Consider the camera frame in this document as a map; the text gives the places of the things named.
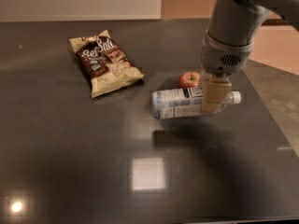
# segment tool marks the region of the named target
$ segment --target black table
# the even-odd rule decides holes
[[[198,70],[206,28],[207,20],[0,23],[0,222],[298,218],[299,160],[243,71],[232,76],[242,103],[219,115],[151,114],[152,92]],[[105,29],[145,77],[92,99],[68,38]],[[23,209],[13,213],[16,201]]]

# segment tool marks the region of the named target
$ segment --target apple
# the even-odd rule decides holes
[[[179,88],[189,88],[189,87],[197,87],[199,82],[199,73],[198,72],[185,72],[183,73],[178,80]]]

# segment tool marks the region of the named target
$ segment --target white plastic bottle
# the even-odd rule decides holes
[[[172,119],[204,115],[201,113],[200,108],[203,100],[203,93],[199,87],[156,91],[151,95],[151,99],[153,115],[156,119]],[[223,99],[219,109],[213,114],[221,112],[227,105],[235,105],[240,102],[240,92],[230,91]]]

